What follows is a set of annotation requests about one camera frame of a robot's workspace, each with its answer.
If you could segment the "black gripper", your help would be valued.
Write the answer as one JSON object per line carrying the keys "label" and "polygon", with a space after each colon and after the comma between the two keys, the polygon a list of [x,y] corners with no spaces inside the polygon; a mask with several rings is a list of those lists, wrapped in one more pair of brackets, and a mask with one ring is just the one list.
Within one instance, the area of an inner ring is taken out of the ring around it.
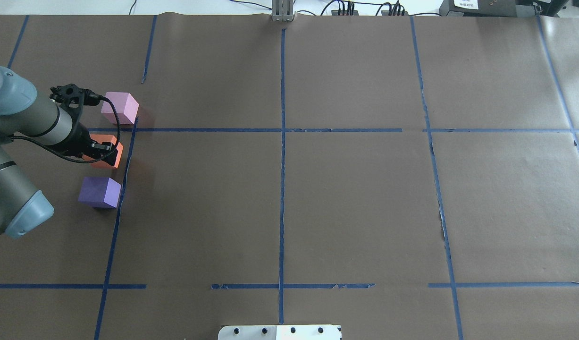
{"label": "black gripper", "polygon": [[82,158],[92,167],[119,167],[120,144],[95,142],[86,127],[76,130],[58,144],[58,152],[64,156]]}

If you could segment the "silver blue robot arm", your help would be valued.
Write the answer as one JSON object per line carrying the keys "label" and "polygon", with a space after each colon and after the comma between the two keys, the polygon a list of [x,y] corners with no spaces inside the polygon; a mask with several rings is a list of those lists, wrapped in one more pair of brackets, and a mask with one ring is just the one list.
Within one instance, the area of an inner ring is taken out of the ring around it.
{"label": "silver blue robot arm", "polygon": [[111,99],[76,84],[45,95],[28,79],[0,65],[0,236],[22,237],[54,215],[45,194],[27,177],[6,146],[26,142],[75,164],[114,165],[122,154],[121,131],[99,142],[80,121],[85,106]]}

